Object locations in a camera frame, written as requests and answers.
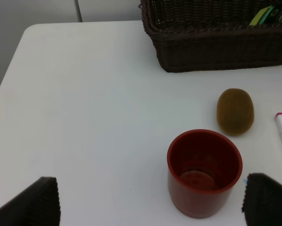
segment white table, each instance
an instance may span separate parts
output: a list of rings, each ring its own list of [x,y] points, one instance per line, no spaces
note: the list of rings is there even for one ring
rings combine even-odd
[[[230,137],[243,173],[228,203],[195,220],[173,206],[166,153],[182,132],[220,132],[227,88],[252,97],[255,122]],[[245,226],[252,172],[282,183],[282,66],[166,73],[140,21],[30,27],[0,87],[0,206],[41,176],[58,180],[62,226]]]

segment wicker basket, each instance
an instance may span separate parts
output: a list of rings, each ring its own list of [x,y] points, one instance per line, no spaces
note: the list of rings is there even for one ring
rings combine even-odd
[[[282,24],[248,26],[274,0],[141,0],[167,72],[282,65]]]

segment kiwi fruit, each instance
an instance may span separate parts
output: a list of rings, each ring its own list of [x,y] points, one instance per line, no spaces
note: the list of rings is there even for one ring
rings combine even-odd
[[[254,121],[254,107],[250,95],[242,89],[227,89],[217,102],[217,122],[221,130],[231,136],[247,132]]]

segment red cup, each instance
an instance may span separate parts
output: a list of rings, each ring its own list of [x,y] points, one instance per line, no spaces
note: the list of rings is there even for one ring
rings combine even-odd
[[[242,171],[237,147],[207,129],[179,135],[169,146],[167,164],[171,199],[192,218],[208,218],[220,210]]]

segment white wall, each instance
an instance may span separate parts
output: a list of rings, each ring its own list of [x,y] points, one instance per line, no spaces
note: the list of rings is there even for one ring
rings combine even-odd
[[[140,0],[78,0],[83,22],[141,20]]]
[[[25,29],[77,22],[74,0],[0,0],[0,83]]]

